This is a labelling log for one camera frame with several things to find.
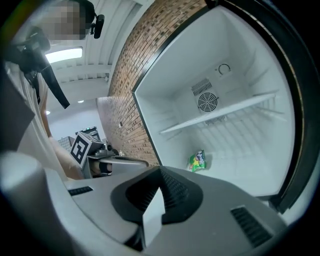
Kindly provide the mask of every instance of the white shelf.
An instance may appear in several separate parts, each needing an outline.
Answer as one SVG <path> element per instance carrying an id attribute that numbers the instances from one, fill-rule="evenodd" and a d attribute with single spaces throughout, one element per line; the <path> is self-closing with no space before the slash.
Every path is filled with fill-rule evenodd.
<path id="1" fill-rule="evenodd" d="M 201 116 L 193 118 L 191 120 L 185 121 L 183 123 L 179 123 L 177 125 L 174 125 L 174 126 L 168 128 L 168 129 L 160 131 L 160 134 L 165 134 L 165 133 L 168 133 L 168 132 L 172 132 L 172 131 L 175 131 L 175 130 L 178 130 L 178 129 L 182 129 L 182 128 L 188 127 L 188 126 L 199 124 L 199 123 L 202 123 L 204 121 L 207 121 L 207 120 L 210 120 L 210 119 L 213 119 L 213 118 L 218 118 L 218 117 L 221 117 L 221 116 L 224 116 L 224 115 L 228 115 L 228 114 L 231 114 L 233 112 L 236 112 L 236 111 L 239 111 L 239 110 L 254 106 L 254 105 L 258 104 L 258 103 L 261 103 L 261 102 L 264 102 L 264 101 L 269 100 L 271 98 L 274 98 L 275 96 L 276 96 L 275 93 L 268 93 L 268 94 L 264 94 L 264 95 L 254 96 L 252 98 L 243 100 L 243 101 L 238 102 L 236 104 L 223 107 L 221 109 L 218 109 L 218 110 L 212 111 L 210 113 L 203 114 Z"/>

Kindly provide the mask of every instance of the fluorescent light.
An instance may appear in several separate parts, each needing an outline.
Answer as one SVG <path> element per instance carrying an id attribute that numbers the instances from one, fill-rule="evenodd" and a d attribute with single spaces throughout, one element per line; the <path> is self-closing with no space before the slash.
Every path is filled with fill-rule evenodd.
<path id="1" fill-rule="evenodd" d="M 82 57 L 82 48 L 59 50 L 45 55 L 49 63 L 60 62 Z"/>

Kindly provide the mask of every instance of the green snack bag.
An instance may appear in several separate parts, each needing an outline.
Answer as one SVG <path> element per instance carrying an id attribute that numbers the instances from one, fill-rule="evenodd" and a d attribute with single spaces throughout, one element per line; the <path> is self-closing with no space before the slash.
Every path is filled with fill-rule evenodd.
<path id="1" fill-rule="evenodd" d="M 200 150 L 189 158 L 189 170 L 196 172 L 206 168 L 205 151 Z"/>

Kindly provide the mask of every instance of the white ceiling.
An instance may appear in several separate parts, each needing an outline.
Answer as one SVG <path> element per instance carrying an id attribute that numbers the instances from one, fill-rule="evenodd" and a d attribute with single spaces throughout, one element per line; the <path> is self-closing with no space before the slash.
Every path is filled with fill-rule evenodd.
<path id="1" fill-rule="evenodd" d="M 90 0 L 97 15 L 104 15 L 99 39 L 87 35 L 84 40 L 71 40 L 53 45 L 48 53 L 71 47 L 82 47 L 82 57 L 52 63 L 55 76 L 68 101 L 106 97 L 109 79 L 131 30 L 154 0 Z M 47 109 L 62 109 L 51 91 Z"/>

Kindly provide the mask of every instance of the green packet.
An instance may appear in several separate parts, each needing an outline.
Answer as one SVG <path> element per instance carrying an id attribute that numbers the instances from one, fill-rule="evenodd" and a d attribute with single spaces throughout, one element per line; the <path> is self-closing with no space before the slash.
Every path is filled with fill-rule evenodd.
<path id="1" fill-rule="evenodd" d="M 200 150 L 189 158 L 189 170 L 196 172 L 206 168 L 205 151 Z"/>

